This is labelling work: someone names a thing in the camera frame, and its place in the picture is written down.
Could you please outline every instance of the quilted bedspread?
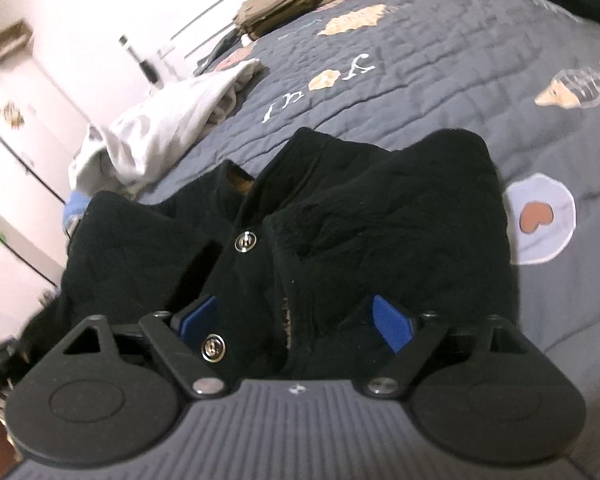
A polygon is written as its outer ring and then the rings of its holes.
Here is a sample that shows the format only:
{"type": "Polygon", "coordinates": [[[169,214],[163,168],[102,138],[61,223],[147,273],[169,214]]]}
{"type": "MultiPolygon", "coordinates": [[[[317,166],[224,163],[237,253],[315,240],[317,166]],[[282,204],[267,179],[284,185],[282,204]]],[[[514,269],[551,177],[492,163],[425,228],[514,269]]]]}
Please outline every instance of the quilted bedspread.
{"type": "Polygon", "coordinates": [[[388,150],[481,135],[508,207],[520,326],[579,387],[572,459],[600,478],[600,25],[544,0],[340,0],[219,66],[267,67],[142,202],[230,158],[256,176],[300,127],[388,150]]]}

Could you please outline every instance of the cartoon hedgehog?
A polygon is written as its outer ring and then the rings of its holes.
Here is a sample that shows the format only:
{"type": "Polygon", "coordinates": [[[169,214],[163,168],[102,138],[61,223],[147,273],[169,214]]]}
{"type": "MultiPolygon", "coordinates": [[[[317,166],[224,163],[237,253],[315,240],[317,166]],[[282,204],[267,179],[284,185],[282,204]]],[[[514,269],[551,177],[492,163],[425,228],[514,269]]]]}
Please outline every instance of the cartoon hedgehog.
{"type": "Polygon", "coordinates": [[[593,108],[600,104],[600,68],[560,70],[536,97],[538,106],[593,108]]]}

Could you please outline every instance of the white wall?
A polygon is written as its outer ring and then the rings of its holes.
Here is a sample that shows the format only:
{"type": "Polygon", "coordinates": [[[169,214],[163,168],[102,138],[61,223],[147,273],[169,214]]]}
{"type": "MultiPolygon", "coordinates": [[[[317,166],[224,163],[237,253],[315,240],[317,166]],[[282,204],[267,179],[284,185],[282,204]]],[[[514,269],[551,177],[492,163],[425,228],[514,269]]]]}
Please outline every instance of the white wall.
{"type": "Polygon", "coordinates": [[[110,123],[148,90],[118,38],[126,34],[147,56],[215,1],[0,0],[0,28],[24,17],[36,59],[92,121],[110,123]]]}
{"type": "Polygon", "coordinates": [[[53,288],[0,243],[0,341],[17,336],[41,307],[43,290],[53,288]]]}

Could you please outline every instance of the triangular cutout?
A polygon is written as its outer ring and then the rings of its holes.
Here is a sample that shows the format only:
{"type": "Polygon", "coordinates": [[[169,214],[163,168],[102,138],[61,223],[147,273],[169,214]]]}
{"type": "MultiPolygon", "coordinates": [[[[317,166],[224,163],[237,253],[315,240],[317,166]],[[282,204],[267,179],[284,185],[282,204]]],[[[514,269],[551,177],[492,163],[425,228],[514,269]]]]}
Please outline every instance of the triangular cutout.
{"type": "Polygon", "coordinates": [[[493,329],[490,351],[498,354],[526,354],[520,343],[505,328],[499,326],[493,329]]]}
{"type": "Polygon", "coordinates": [[[64,351],[66,355],[97,354],[100,352],[98,331],[92,326],[85,328],[82,333],[64,351]]]}

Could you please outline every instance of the white towel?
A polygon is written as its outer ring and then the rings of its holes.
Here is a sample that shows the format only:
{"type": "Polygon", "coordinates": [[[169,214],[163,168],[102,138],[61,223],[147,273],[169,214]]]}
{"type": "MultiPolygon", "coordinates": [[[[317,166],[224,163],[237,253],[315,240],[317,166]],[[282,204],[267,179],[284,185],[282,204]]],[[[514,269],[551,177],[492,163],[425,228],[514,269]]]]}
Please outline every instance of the white towel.
{"type": "Polygon", "coordinates": [[[135,194],[157,182],[226,119],[236,94],[262,68],[259,60],[250,59],[222,72],[170,83],[109,128],[90,124],[69,166],[72,189],[88,196],[104,189],[135,194]]]}

